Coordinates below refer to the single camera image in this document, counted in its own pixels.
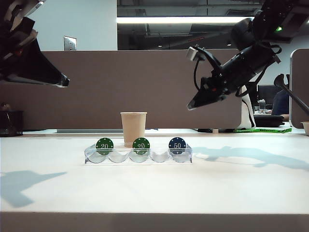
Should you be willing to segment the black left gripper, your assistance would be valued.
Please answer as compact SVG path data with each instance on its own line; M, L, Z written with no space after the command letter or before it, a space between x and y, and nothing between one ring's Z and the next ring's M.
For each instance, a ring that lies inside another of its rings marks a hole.
M37 0L0 2L0 79L8 82L67 87L70 79L41 52L35 21L28 18Z

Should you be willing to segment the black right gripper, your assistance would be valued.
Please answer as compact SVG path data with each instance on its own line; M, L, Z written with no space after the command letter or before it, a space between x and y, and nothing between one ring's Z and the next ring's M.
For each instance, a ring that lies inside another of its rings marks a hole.
M244 95L244 75L240 72L218 73L212 71L211 77L201 77L200 91L187 104L189 111L208 104L223 101L227 95L235 93L235 96Z

